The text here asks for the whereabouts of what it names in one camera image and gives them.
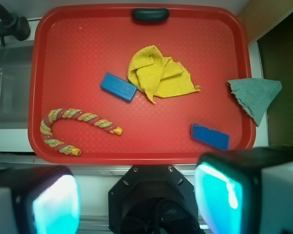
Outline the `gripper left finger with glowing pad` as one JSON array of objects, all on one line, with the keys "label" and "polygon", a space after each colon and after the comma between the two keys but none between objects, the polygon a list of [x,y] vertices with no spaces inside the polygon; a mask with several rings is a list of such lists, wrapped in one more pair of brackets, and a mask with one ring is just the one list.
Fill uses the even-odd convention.
[{"label": "gripper left finger with glowing pad", "polygon": [[78,180],[66,166],[0,169],[0,234],[75,234]]}]

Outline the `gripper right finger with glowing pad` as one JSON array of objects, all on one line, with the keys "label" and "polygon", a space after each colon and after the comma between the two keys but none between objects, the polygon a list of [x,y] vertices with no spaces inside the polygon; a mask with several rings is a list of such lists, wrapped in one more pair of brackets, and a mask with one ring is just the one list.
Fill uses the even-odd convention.
[{"label": "gripper right finger with glowing pad", "polygon": [[194,192],[214,234],[293,234],[293,146],[204,153]]}]

